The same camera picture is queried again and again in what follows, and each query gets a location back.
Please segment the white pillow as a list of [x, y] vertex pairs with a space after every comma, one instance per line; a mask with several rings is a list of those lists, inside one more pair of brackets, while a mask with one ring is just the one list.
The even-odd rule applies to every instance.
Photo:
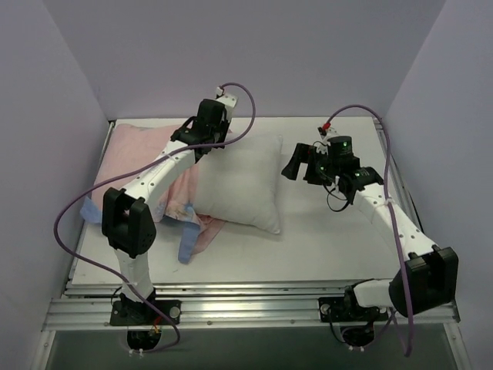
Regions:
[[193, 209], [279, 234], [276, 197], [282, 145], [277, 134], [245, 136], [205, 155], [196, 165]]

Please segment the blue printed pillowcase pink inside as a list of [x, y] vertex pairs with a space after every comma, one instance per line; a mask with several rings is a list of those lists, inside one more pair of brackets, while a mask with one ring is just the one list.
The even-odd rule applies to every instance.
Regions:
[[94, 190], [84, 199], [80, 215], [90, 224], [101, 224], [104, 193], [110, 187], [129, 190], [132, 197], [146, 199], [155, 223], [169, 218], [181, 226], [178, 261], [188, 264], [194, 254], [208, 247], [224, 222], [200, 215], [193, 209], [197, 185], [196, 165], [183, 171], [169, 187], [164, 187], [163, 174], [166, 168], [176, 173], [175, 165], [179, 162], [178, 156], [172, 159], [167, 157], [175, 149], [166, 147], [176, 129], [176, 126], [145, 128], [130, 124], [118, 125], [112, 132], [96, 183], [124, 173], [134, 171], [135, 174]]

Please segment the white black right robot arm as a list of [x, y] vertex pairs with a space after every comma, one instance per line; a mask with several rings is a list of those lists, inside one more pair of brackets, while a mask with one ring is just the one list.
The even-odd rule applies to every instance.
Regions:
[[341, 193], [397, 252], [399, 268], [392, 279], [372, 278], [347, 289], [342, 299], [346, 315], [359, 318], [369, 308], [392, 308], [409, 318], [455, 299], [457, 254], [419, 230], [391, 198], [385, 179], [373, 167], [361, 166], [350, 136], [298, 143], [282, 176], [295, 180], [301, 164], [307, 166], [304, 181]]

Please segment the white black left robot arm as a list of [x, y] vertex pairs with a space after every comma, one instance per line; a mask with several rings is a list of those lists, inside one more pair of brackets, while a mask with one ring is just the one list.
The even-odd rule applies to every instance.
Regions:
[[102, 233], [114, 249], [120, 274], [136, 289], [122, 285], [118, 316], [146, 324], [157, 317], [155, 289], [149, 276], [148, 250], [156, 239], [152, 210], [178, 177], [198, 162], [210, 148], [184, 150], [186, 146], [222, 143], [226, 139], [237, 98], [228, 93], [204, 99], [197, 114], [170, 136], [158, 155], [162, 162], [127, 183], [110, 187], [103, 196]]

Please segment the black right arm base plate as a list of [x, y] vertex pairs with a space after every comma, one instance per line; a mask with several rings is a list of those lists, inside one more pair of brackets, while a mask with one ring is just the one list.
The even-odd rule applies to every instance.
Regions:
[[320, 297], [317, 299], [320, 320], [326, 323], [386, 321], [388, 313], [380, 308], [362, 308], [346, 298]]

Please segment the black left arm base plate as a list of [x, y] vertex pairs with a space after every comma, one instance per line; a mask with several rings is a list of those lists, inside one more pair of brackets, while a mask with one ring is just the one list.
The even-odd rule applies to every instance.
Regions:
[[180, 300], [151, 300], [151, 303], [169, 319], [166, 320], [145, 303], [122, 296], [112, 303], [109, 324], [111, 326], [179, 324], [182, 305]]

